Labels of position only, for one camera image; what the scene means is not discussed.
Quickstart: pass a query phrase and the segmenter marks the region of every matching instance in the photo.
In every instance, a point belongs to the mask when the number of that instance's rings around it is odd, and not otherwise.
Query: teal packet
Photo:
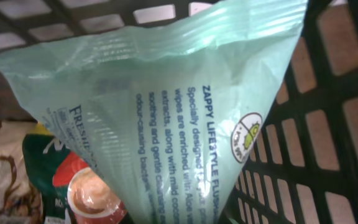
[[[136,223],[216,223],[282,83],[306,0],[227,0],[169,26],[0,54],[19,103]]]

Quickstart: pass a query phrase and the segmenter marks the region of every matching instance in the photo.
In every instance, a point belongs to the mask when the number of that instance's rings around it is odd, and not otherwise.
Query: light green plastic packaging
[[[306,0],[227,0],[0,54],[21,106],[136,223],[216,223],[280,88]]]

